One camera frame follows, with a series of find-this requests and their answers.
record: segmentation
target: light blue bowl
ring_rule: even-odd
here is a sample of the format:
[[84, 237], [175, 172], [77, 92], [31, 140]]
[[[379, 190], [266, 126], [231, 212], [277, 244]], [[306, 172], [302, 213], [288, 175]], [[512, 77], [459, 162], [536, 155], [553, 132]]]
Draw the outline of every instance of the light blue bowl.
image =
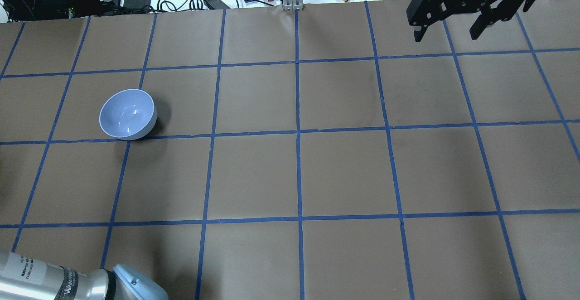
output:
[[111, 96], [101, 108], [99, 125], [104, 133], [122, 140], [139, 139], [155, 125], [153, 98], [140, 89], [126, 89]]

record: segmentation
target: black label band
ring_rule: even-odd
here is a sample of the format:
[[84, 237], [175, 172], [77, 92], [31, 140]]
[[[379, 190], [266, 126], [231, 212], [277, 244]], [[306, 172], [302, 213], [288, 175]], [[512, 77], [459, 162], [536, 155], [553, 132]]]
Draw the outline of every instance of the black label band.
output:
[[64, 280], [54, 300], [74, 300], [78, 289], [78, 273], [74, 269], [62, 267]]

